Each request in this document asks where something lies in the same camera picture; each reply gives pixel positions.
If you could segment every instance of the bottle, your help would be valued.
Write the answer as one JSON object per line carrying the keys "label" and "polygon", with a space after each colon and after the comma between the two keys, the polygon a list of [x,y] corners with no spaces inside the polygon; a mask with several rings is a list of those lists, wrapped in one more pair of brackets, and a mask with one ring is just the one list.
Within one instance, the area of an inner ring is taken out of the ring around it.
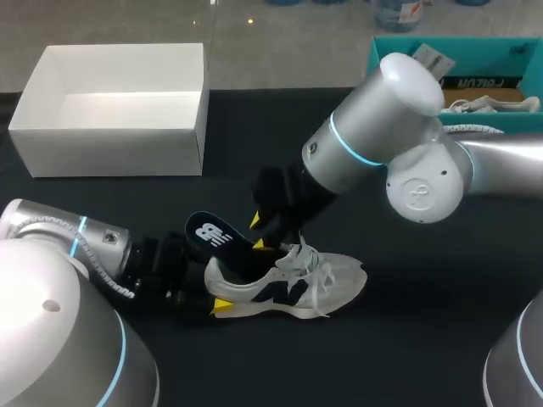
{"label": "bottle", "polygon": [[482,6],[489,1],[490,0],[456,0],[457,3],[463,4],[464,6]]}
{"label": "bottle", "polygon": [[292,6],[299,2],[300,0],[266,0],[266,3],[273,4],[274,6]]}
{"label": "bottle", "polygon": [[372,0],[373,19],[387,31],[414,29],[423,17],[423,0]]}
{"label": "bottle", "polygon": [[313,3],[320,4],[335,4],[335,3],[345,3],[346,0],[313,0]]}

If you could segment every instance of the robotic arm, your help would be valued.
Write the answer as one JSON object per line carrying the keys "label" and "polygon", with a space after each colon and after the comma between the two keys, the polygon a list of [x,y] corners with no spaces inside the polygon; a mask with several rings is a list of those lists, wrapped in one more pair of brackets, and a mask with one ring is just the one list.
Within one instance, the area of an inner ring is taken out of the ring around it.
{"label": "robotic arm", "polygon": [[383,168],[391,206],[419,223],[449,216],[466,193],[543,198],[543,135],[447,129],[437,119],[444,102],[439,83],[416,60],[383,58],[307,141],[301,163],[260,171],[251,227],[264,232],[255,247],[277,246]]}

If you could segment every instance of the teal shoe box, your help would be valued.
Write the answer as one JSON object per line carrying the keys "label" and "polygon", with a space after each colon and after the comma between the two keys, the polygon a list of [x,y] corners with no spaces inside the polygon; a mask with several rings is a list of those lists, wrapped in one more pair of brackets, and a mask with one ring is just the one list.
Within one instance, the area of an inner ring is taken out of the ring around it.
{"label": "teal shoe box", "polygon": [[[543,103],[543,41],[540,38],[380,36],[372,39],[367,73],[389,53],[412,56],[422,44],[456,61],[441,81],[447,87],[517,87]],[[505,133],[543,132],[543,113],[444,113],[444,125],[490,125]]]}

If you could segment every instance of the shoe insole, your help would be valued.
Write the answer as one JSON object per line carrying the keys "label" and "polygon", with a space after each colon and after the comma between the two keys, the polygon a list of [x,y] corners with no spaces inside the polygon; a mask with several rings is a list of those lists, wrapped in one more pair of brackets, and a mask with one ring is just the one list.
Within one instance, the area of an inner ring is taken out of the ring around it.
{"label": "shoe insole", "polygon": [[210,212],[192,214],[185,234],[197,261],[207,263],[216,257],[223,276],[237,284],[259,280],[286,255],[281,249],[253,248],[253,242]]}

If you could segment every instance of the gray floor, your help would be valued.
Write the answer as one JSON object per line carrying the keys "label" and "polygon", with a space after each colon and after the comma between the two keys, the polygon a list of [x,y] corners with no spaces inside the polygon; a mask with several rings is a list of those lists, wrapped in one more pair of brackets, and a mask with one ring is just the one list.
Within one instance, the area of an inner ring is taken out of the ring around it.
{"label": "gray floor", "polygon": [[[410,35],[543,35],[543,0],[434,1]],[[353,86],[373,35],[387,33],[362,0],[0,0],[0,92],[22,90],[47,45],[133,42],[202,42],[215,89]]]}

